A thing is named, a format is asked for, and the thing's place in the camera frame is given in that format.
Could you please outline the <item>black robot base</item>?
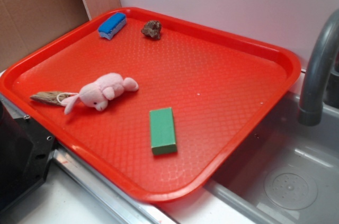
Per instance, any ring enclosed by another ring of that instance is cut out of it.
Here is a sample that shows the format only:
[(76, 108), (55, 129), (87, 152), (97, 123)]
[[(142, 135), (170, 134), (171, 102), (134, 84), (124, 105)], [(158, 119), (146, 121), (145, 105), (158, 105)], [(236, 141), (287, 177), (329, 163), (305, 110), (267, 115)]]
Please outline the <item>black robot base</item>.
[(55, 136), (33, 118), (13, 118), (1, 104), (1, 213), (47, 178)]

